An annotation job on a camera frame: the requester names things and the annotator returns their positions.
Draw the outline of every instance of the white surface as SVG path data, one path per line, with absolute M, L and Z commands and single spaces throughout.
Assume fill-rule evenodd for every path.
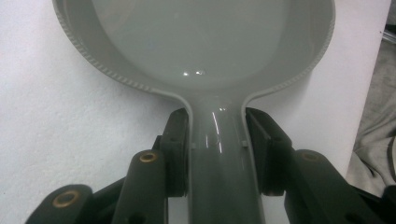
M 374 70 L 389 0 L 336 0 L 332 43 L 312 76 L 251 105 L 268 112 L 296 148 L 323 153 L 344 175 Z M 0 223 L 23 223 L 53 190 L 97 191 L 126 175 L 181 104 L 127 88 L 74 49 L 51 1 L 0 4 Z M 287 223 L 279 199 L 268 224 Z M 186 223 L 171 201 L 171 223 Z

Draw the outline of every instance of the black plastic bracket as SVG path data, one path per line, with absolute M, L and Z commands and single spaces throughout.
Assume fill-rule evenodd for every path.
M 324 156 L 295 151 L 266 113 L 247 108 L 246 119 L 259 188 L 270 196 L 286 191 L 291 224 L 396 223 L 396 187 L 381 199 L 353 189 Z M 94 194 L 82 185 L 57 189 L 26 223 L 167 223 L 167 197 L 186 194 L 188 128 L 187 112 L 175 111 L 152 150 L 133 157 L 125 178 Z

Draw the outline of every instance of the brass insert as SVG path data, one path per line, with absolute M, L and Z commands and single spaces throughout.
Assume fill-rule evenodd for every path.
M 152 152 L 146 152 L 145 154 L 140 156 L 140 160 L 142 162 L 152 162 L 157 160 L 157 154 Z
M 308 152 L 303 153 L 302 157 L 306 161 L 318 161 L 319 160 L 319 156 L 317 156 L 313 153 L 308 153 Z
M 72 203 L 75 203 L 79 198 L 79 193 L 76 190 L 68 190 L 58 195 L 52 202 L 52 205 L 57 208 L 64 208 Z

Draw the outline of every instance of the glossy glaze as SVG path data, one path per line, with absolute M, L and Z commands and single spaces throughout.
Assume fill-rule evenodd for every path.
M 190 116 L 190 222 L 263 223 L 244 106 L 309 73 L 332 0 L 54 0 L 72 43 L 117 81 Z

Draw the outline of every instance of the mounting hole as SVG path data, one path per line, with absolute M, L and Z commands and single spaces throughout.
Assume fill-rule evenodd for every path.
M 147 221 L 146 216 L 143 213 L 135 213 L 133 214 L 129 220 L 129 224 L 145 224 Z
M 152 152 L 146 152 L 145 154 L 140 156 L 140 160 L 142 162 L 152 162 L 157 160 L 157 154 Z
M 346 220 L 353 224 L 367 224 L 367 222 L 365 222 L 362 217 L 355 213 L 346 214 Z
M 52 202 L 52 205 L 57 208 L 64 208 L 77 201 L 79 193 L 76 190 L 68 190 L 58 195 Z
M 318 161 L 319 160 L 319 156 L 317 156 L 313 153 L 309 153 L 309 152 L 305 152 L 301 156 L 306 161 Z

